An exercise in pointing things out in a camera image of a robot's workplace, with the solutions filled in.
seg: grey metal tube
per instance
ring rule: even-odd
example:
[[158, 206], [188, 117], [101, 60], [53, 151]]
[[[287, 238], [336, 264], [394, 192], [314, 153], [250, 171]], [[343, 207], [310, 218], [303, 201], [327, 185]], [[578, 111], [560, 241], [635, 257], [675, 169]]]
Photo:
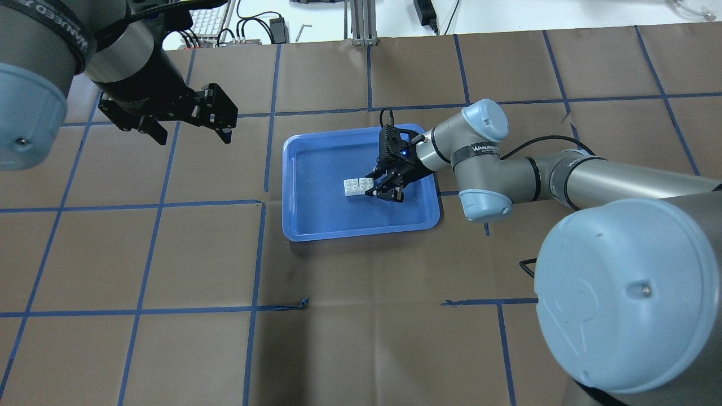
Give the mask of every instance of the grey metal tube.
[[631, 197], [664, 199], [705, 193], [722, 181], [694, 175], [643, 168], [607, 160], [589, 160], [569, 175], [569, 200], [578, 208], [601, 206]]
[[[700, 226], [714, 249], [722, 276], [722, 191], [672, 197], [665, 201], [684, 210]], [[682, 374], [649, 392], [613, 395], [630, 406], [717, 405], [722, 399], [721, 381], [722, 309], [718, 308], [709, 340]]]

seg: blue tray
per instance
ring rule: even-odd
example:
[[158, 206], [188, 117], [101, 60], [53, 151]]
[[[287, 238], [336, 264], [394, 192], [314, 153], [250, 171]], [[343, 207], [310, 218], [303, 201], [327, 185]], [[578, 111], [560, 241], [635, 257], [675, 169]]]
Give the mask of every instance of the blue tray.
[[[399, 126], [418, 132], [414, 124]], [[379, 127], [301, 134], [283, 144], [283, 233], [291, 241], [426, 230], [439, 221], [433, 176], [404, 190], [404, 203], [344, 195], [378, 157]]]

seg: blue tape grid line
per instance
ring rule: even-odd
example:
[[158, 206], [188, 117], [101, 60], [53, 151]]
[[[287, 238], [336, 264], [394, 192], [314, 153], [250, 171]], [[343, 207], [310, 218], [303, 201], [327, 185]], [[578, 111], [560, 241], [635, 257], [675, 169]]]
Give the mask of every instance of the blue tape grid line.
[[509, 359], [509, 344], [506, 340], [506, 326], [504, 324], [504, 309], [497, 304], [497, 315], [499, 316], [499, 332], [501, 333], [501, 350], [504, 355], [504, 369], [506, 371], [506, 386], [509, 388], [509, 403], [516, 406], [516, 395], [514, 395], [514, 379], [511, 375], [511, 361]]
[[[221, 307], [186, 307], [186, 308], [143, 308], [140, 314], [202, 314], [202, 313], [243, 313], [251, 311], [286, 311], [304, 308], [308, 303], [303, 298], [300, 304], [285, 306], [221, 306]], [[60, 311], [10, 311], [0, 313], [0, 319], [13, 319], [23, 316], [28, 317], [74, 317], [74, 316], [133, 316], [136, 309], [111, 309], [111, 310], [60, 310]]]
[[469, 86], [466, 85], [466, 70], [464, 69], [464, 58], [461, 56], [461, 46], [458, 44], [458, 35], [453, 35], [453, 43], [456, 46], [456, 57], [458, 58], [458, 67], [461, 70], [461, 84], [464, 86], [464, 100], [466, 104], [470, 104]]
[[[197, 206], [230, 206], [234, 204], [258, 204], [259, 200], [215, 200], [207, 202], [178, 202], [164, 203], [163, 207], [197, 207]], [[29, 209], [0, 209], [0, 214], [4, 213], [47, 213], [47, 212], [104, 212], [108, 210], [139, 210], [139, 209], [157, 209], [158, 204], [126, 204], [120, 206], [86, 206], [86, 207], [39, 207]]]
[[[549, 42], [549, 36], [546, 30], [543, 30], [541, 34], [544, 36], [544, 43], [547, 44], [547, 51], [549, 51], [549, 58], [552, 60], [552, 68], [554, 68], [554, 75], [557, 77], [557, 84], [559, 85], [559, 91], [562, 95], [562, 102], [564, 108], [567, 111], [567, 117], [572, 113], [572, 109], [569, 106], [569, 98], [567, 97], [567, 91], [564, 89], [564, 83], [562, 82], [562, 75], [559, 73], [559, 67], [557, 65], [557, 59], [554, 57], [554, 51], [552, 50], [552, 44]], [[579, 140], [579, 133], [573, 124], [569, 124], [572, 128], [572, 135], [576, 140]]]
[[[266, 205], [261, 204], [261, 224], [258, 226], [258, 248], [256, 249], [256, 276], [253, 280], [253, 299], [251, 304], [258, 306], [258, 287], [261, 284], [261, 260], [264, 252], [264, 235], [266, 230]], [[251, 367], [253, 366], [253, 341], [256, 336], [256, 310], [251, 311], [251, 320], [248, 324], [248, 344], [245, 347], [245, 373], [243, 376], [243, 406], [248, 406], [248, 397], [251, 391]]]
[[662, 87], [662, 81], [659, 79], [659, 76], [657, 75], [657, 71], [654, 69], [652, 60], [649, 57], [649, 52], [647, 52], [647, 47], [644, 45], [644, 40], [642, 39], [642, 33], [640, 33], [639, 27], [636, 25], [634, 26], [634, 30], [637, 33], [637, 39], [639, 40], [639, 46], [642, 48], [642, 54], [644, 54], [644, 59], [647, 61], [647, 65], [649, 66], [650, 72], [652, 72], [652, 76], [654, 77], [654, 82], [656, 82], [656, 84], [657, 84], [657, 88], [659, 89], [659, 94], [662, 97], [662, 101], [664, 101], [664, 106], [667, 108], [667, 113], [669, 114], [669, 119], [672, 121], [674, 130], [677, 132], [677, 137], [679, 137], [679, 142], [682, 144], [684, 153], [687, 154], [687, 159], [690, 161], [690, 165], [692, 166], [692, 170], [695, 172], [695, 175], [700, 175], [700, 171], [699, 171], [699, 169], [697, 169], [697, 164], [695, 163], [695, 159], [692, 158], [692, 153], [690, 152], [690, 149], [684, 140], [684, 136], [682, 135], [682, 129], [679, 128], [679, 123], [677, 123], [677, 118], [674, 116], [674, 112], [672, 111], [672, 106], [669, 103], [667, 94], [664, 92], [664, 87]]
[[83, 137], [80, 141], [80, 147], [78, 148], [78, 152], [75, 155], [75, 161], [73, 162], [73, 167], [70, 170], [70, 176], [68, 177], [68, 183], [65, 185], [65, 191], [63, 192], [63, 198], [60, 201], [60, 207], [56, 213], [55, 220], [53, 221], [53, 227], [51, 228], [50, 235], [48, 237], [48, 243], [45, 245], [45, 251], [43, 252], [43, 258], [40, 260], [40, 266], [38, 267], [38, 273], [35, 276], [35, 281], [32, 284], [32, 290], [30, 291], [30, 297], [27, 299], [27, 305], [25, 306], [25, 314], [22, 316], [22, 321], [20, 322], [20, 327], [17, 330], [17, 335], [15, 336], [15, 342], [12, 346], [12, 351], [10, 352], [10, 357], [8, 360], [8, 363], [5, 367], [5, 372], [3, 373], [2, 382], [0, 382], [0, 399], [2, 399], [2, 395], [5, 392], [5, 386], [7, 385], [7, 380], [10, 377], [10, 371], [12, 370], [12, 364], [15, 360], [15, 355], [17, 354], [17, 349], [20, 346], [20, 340], [22, 339], [22, 333], [25, 331], [25, 326], [27, 325], [27, 318], [28, 314], [30, 313], [30, 309], [32, 308], [32, 302], [35, 300], [35, 294], [38, 292], [38, 286], [40, 285], [40, 279], [43, 276], [43, 270], [45, 269], [45, 263], [48, 261], [48, 255], [50, 254], [50, 249], [53, 245], [53, 239], [55, 238], [55, 234], [58, 230], [58, 224], [60, 223], [60, 217], [62, 215], [62, 209], [65, 207], [65, 203], [68, 200], [68, 194], [70, 193], [70, 188], [73, 184], [73, 178], [75, 177], [75, 172], [78, 168], [78, 163], [80, 162], [80, 156], [83, 153], [83, 149], [85, 148], [85, 142], [87, 141], [88, 133], [90, 132], [90, 124], [92, 123], [92, 118], [95, 115], [95, 110], [97, 108], [97, 104], [100, 102], [100, 92], [97, 93], [95, 96], [95, 102], [93, 103], [93, 108], [90, 111], [90, 117], [88, 118], [88, 121], [85, 125], [85, 130], [83, 131]]
[[[191, 72], [193, 71], [193, 63], [196, 60], [196, 50], [194, 49], [191, 53], [191, 61], [188, 65], [188, 73], [186, 75], [186, 86], [191, 81]], [[153, 234], [150, 238], [150, 247], [148, 248], [148, 256], [145, 261], [145, 269], [143, 271], [143, 279], [140, 285], [140, 293], [138, 294], [138, 303], [136, 304], [135, 316], [133, 318], [133, 329], [131, 330], [130, 343], [128, 344], [128, 352], [126, 354], [126, 364], [123, 367], [123, 378], [121, 380], [121, 389], [118, 393], [118, 406], [123, 404], [126, 394], [126, 385], [128, 384], [128, 373], [131, 367], [131, 361], [133, 359], [133, 349], [135, 347], [136, 335], [138, 333], [138, 323], [140, 322], [141, 309], [143, 309], [143, 299], [145, 297], [145, 290], [148, 284], [148, 275], [150, 273], [150, 266], [153, 260], [153, 252], [155, 250], [155, 241], [158, 237], [158, 228], [160, 227], [160, 218], [163, 214], [163, 204], [165, 203], [165, 194], [168, 190], [168, 180], [170, 179], [170, 169], [173, 166], [173, 156], [175, 154], [175, 146], [178, 144], [178, 131], [181, 129], [181, 123], [177, 121], [175, 123], [175, 133], [173, 135], [173, 143], [170, 145], [170, 152], [168, 153], [168, 164], [165, 167], [165, 177], [163, 178], [163, 187], [160, 191], [160, 199], [158, 202], [158, 208], [155, 214], [155, 223], [153, 225]]]
[[271, 152], [273, 150], [273, 128], [276, 121], [276, 96], [278, 93], [278, 70], [281, 64], [281, 44], [276, 45], [276, 66], [273, 73], [273, 90], [271, 91], [271, 119], [269, 121], [269, 141], [266, 145], [266, 175], [264, 176], [264, 191], [269, 190], [269, 177], [271, 175]]

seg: white surface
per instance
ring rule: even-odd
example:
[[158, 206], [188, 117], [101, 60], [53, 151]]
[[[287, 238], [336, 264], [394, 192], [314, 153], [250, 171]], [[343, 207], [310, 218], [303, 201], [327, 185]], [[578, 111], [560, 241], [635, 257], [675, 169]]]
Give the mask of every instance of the white surface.
[[344, 179], [346, 197], [365, 194], [371, 188], [373, 188], [373, 178]]
[[[273, 10], [283, 14], [294, 41], [303, 24], [299, 42], [341, 40], [344, 38], [344, 3], [292, 3], [289, 0], [238, 0], [243, 16]], [[456, 0], [432, 0], [443, 33]], [[695, 10], [707, 7], [722, 14], [722, 0], [684, 0]], [[233, 14], [235, 31], [238, 17]], [[681, 10], [672, 0], [461, 0], [449, 33], [496, 33], [504, 31], [555, 30], [584, 27], [703, 22], [699, 16]], [[412, 0], [376, 0], [376, 30], [381, 37], [434, 35], [421, 27]], [[246, 25], [247, 38], [269, 43], [268, 35], [255, 22]], [[172, 34], [164, 48], [177, 49], [180, 36]]]

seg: black cable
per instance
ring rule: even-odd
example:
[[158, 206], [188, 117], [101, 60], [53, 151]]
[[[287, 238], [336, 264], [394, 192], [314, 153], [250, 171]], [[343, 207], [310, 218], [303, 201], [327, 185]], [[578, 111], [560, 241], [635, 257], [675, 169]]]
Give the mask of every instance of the black cable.
[[195, 33], [191, 28], [188, 28], [188, 31], [190, 31], [191, 34], [193, 34], [193, 40], [196, 41], [196, 46], [198, 46], [198, 48], [200, 48], [200, 47], [201, 47], [201, 40], [198, 39], [198, 36], [196, 35], [196, 33]]
[[269, 38], [271, 39], [271, 43], [276, 43], [273, 33], [271, 32], [271, 28], [266, 24], [266, 22], [264, 22], [263, 20], [261, 20], [259, 18], [255, 18], [255, 17], [250, 18], [248, 20], [238, 21], [238, 23], [236, 23], [236, 25], [235, 25], [235, 33], [237, 35], [239, 35], [240, 37], [245, 38], [245, 24], [249, 21], [255, 21], [255, 22], [259, 23], [262, 26], [262, 28], [266, 31], [266, 34], [268, 34]]
[[458, 9], [458, 3], [461, 0], [456, 0], [456, 5], [453, 7], [453, 12], [451, 12], [451, 17], [449, 17], [449, 23], [446, 25], [446, 31], [444, 31], [444, 35], [448, 34], [449, 27], [451, 27], [451, 22], [453, 21], [453, 16], [456, 14], [456, 9]]
[[223, 33], [226, 31], [228, 31], [230, 36], [233, 37], [233, 42], [236, 42], [235, 34], [233, 34], [233, 31], [228, 28], [224, 28], [224, 29], [220, 30], [220, 32], [218, 33], [218, 36], [216, 37], [216, 47], [220, 46], [221, 35], [223, 35]]
[[536, 263], [536, 258], [524, 259], [523, 261], [519, 261], [519, 266], [521, 267], [521, 269], [524, 270], [524, 272], [526, 272], [527, 275], [534, 278], [534, 271], [529, 269], [529, 267], [527, 267], [527, 265], [535, 264], [535, 263]]
[[563, 135], [546, 135], [544, 137], [537, 137], [535, 139], [530, 139], [527, 142], [524, 142], [522, 145], [519, 145], [518, 147], [514, 148], [512, 152], [509, 152], [507, 155], [504, 155], [501, 157], [501, 159], [505, 160], [506, 158], [510, 157], [511, 155], [516, 154], [517, 152], [523, 150], [524, 148], [528, 147], [529, 145], [532, 145], [539, 141], [546, 141], [548, 139], [561, 139], [563, 141], [569, 141], [577, 144], [582, 150], [585, 150], [589, 155], [595, 155], [592, 150], [589, 149], [582, 141], [578, 141], [577, 139], [574, 139], [572, 137], [565, 137]]
[[180, 34], [180, 36], [183, 38], [183, 42], [186, 43], [186, 47], [187, 47], [187, 48], [193, 48], [193, 47], [191, 46], [190, 41], [189, 41], [190, 38], [188, 37], [187, 34], [185, 34], [183, 31], [175, 31], [175, 32], [178, 33], [178, 34]]
[[279, 13], [279, 12], [262, 12], [262, 13], [258, 13], [258, 14], [256, 14], [256, 15], [252, 15], [252, 16], [249, 16], [249, 17], [244, 17], [244, 16], [240, 15], [240, 1], [235, 5], [235, 15], [236, 15], [238, 18], [242, 19], [242, 20], [245, 20], [245, 19], [248, 19], [248, 18], [260, 17], [260, 16], [262, 16], [262, 15], [264, 15], [264, 14], [275, 14], [275, 15], [278, 16], [278, 18], [283, 18], [283, 16], [282, 16], [281, 13]]

